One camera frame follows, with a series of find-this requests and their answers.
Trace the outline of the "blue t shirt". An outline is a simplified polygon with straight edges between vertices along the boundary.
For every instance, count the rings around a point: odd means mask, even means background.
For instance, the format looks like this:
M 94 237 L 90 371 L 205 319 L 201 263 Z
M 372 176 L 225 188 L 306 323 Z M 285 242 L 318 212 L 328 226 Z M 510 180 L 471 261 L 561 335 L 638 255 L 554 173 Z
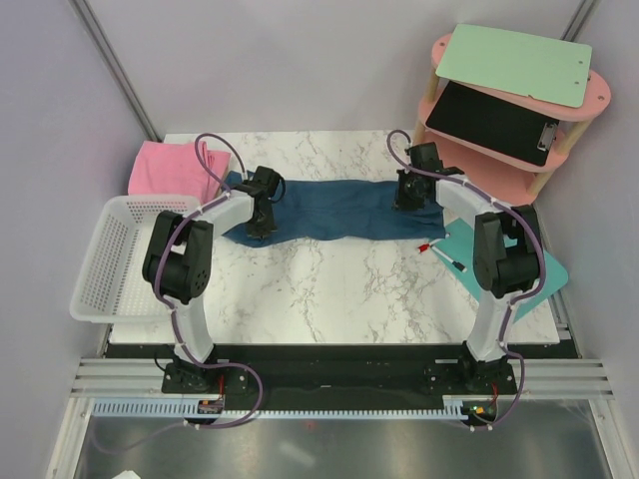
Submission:
M 286 194 L 273 204 L 277 230 L 250 239 L 245 225 L 222 237 L 260 248 L 292 240 L 436 240 L 445 236 L 440 206 L 417 212 L 392 208 L 396 182 L 362 180 L 286 181 Z

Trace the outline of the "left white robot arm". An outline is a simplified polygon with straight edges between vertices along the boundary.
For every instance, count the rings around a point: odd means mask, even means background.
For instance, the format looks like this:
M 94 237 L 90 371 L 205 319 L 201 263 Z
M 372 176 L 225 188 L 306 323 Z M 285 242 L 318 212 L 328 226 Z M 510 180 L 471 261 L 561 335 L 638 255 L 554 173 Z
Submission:
M 273 204 L 285 188 L 278 181 L 244 181 L 189 215 L 160 212 L 143 262 L 143 279 L 170 312 L 175 353 L 190 362 L 185 381 L 208 392 L 219 381 L 219 368 L 207 359 L 215 342 L 208 331 L 203 294 L 212 278 L 214 241 L 239 225 L 258 240 L 277 229 Z

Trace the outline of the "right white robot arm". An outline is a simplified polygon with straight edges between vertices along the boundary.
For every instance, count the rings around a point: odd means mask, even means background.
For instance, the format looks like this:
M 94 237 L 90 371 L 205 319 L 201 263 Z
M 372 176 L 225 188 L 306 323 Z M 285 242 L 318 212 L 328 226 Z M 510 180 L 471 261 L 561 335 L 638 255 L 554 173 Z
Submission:
M 482 293 L 465 341 L 472 358 L 457 367 L 456 376 L 464 390 L 480 392 L 493 380 L 489 363 L 507 355 L 507 333 L 518 304 L 536 295 L 545 281 L 537 212 L 532 205 L 500 203 L 456 168 L 397 173 L 396 209 L 412 212 L 437 204 L 472 227 L 472 269 Z

